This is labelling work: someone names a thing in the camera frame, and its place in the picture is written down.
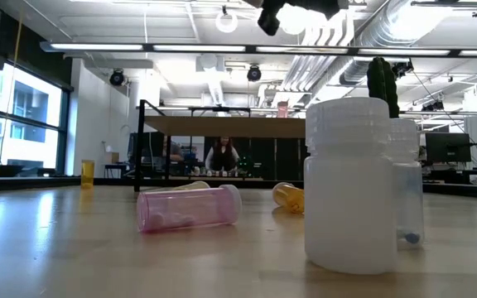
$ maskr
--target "ceiling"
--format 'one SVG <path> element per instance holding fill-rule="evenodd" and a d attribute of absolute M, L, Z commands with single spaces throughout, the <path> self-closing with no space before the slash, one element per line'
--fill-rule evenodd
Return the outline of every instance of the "ceiling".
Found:
<path fill-rule="evenodd" d="M 0 8 L 16 19 L 24 14 L 24 24 L 48 41 L 56 42 L 149 42 L 149 43 L 207 43 L 207 44 L 300 44 L 304 34 L 291 35 L 279 30 L 275 36 L 267 36 L 257 26 L 258 10 L 237 0 L 226 2 L 228 11 L 238 16 L 238 26 L 231 33 L 219 31 L 215 18 L 221 11 L 222 2 L 215 0 L 182 2 L 161 1 L 160 5 L 112 4 L 109 0 L 0 0 Z M 383 0 L 367 0 L 367 7 L 354 9 L 355 28 L 382 4 Z M 477 17 L 470 10 L 455 10 L 415 46 L 429 47 L 477 47 Z M 94 60 L 152 60 L 175 92 L 173 98 L 200 97 L 208 92 L 207 83 L 197 79 L 195 58 L 197 55 L 173 54 L 94 54 Z M 283 80 L 291 68 L 293 57 L 287 55 L 224 55 L 226 64 L 232 66 L 229 78 L 222 82 L 225 93 L 257 94 L 261 84 Z M 249 83 L 246 73 L 250 64 L 260 65 L 263 81 Z M 477 60 L 463 59 L 413 59 L 415 72 L 430 92 L 458 85 L 461 81 L 477 78 Z M 428 92 L 413 74 L 397 82 L 399 105 L 409 107 L 412 101 L 423 99 Z M 367 96 L 365 85 L 357 86 L 349 96 Z M 457 101 L 461 89 L 450 92 L 447 98 Z"/>

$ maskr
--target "white shirt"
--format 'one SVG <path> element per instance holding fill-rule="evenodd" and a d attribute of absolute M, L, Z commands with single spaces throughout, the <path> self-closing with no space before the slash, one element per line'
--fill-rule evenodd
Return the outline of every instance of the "white shirt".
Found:
<path fill-rule="evenodd" d="M 225 152 L 225 146 L 222 146 L 222 153 Z M 235 148 L 231 147 L 231 154 L 233 154 L 233 158 L 235 159 L 235 162 L 239 161 L 240 157 Z M 207 153 L 207 157 L 205 158 L 205 169 L 207 170 L 212 170 L 212 171 L 220 171 L 221 169 L 211 169 L 211 163 L 213 162 L 213 155 L 214 151 L 213 148 L 211 147 L 211 150 L 209 150 L 209 153 Z"/>

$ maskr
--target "white plastic bottle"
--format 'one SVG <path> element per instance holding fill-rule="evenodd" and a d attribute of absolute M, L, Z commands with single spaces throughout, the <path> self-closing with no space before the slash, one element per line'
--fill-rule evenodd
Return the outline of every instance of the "white plastic bottle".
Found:
<path fill-rule="evenodd" d="M 305 251 L 315 264 L 353 274 L 394 269 L 389 128 L 381 99 L 335 99 L 307 110 Z"/>
<path fill-rule="evenodd" d="M 408 119 L 391 119 L 388 157 L 393 162 L 397 205 L 397 248 L 421 248 L 424 241 L 422 169 L 417 125 Z"/>

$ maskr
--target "pink container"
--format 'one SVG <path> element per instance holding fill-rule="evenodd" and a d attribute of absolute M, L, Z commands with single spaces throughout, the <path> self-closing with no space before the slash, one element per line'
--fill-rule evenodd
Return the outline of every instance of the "pink container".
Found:
<path fill-rule="evenodd" d="M 242 200 L 233 185 L 206 190 L 141 193 L 137 197 L 140 232 L 159 232 L 210 224 L 232 224 L 239 219 Z"/>

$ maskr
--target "translucent container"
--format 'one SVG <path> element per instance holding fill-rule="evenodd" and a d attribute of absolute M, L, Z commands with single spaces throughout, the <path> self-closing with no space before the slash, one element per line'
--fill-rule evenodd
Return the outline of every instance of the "translucent container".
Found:
<path fill-rule="evenodd" d="M 424 242 L 422 169 L 415 161 L 419 145 L 417 125 L 408 119 L 391 119 L 388 157 L 393 162 L 397 205 L 397 248 L 421 248 Z"/>
<path fill-rule="evenodd" d="M 80 188 L 93 188 L 93 178 L 95 175 L 95 161 L 82 161 L 82 174 L 80 177 Z"/>
<path fill-rule="evenodd" d="M 302 214 L 305 211 L 303 190 L 290 183 L 281 182 L 275 185 L 272 190 L 272 197 L 279 206 L 292 213 Z"/>
<path fill-rule="evenodd" d="M 397 256 L 388 105 L 346 98 L 306 112 L 305 252 L 336 272 L 380 274 Z"/>
<path fill-rule="evenodd" d="M 211 188 L 211 186 L 204 181 L 196 181 L 188 185 L 175 187 L 172 190 L 206 190 L 208 188 Z"/>
<path fill-rule="evenodd" d="M 222 185 L 207 190 L 141 193 L 137 197 L 140 232 L 161 232 L 213 224 L 232 224 L 242 208 L 239 190 Z"/>

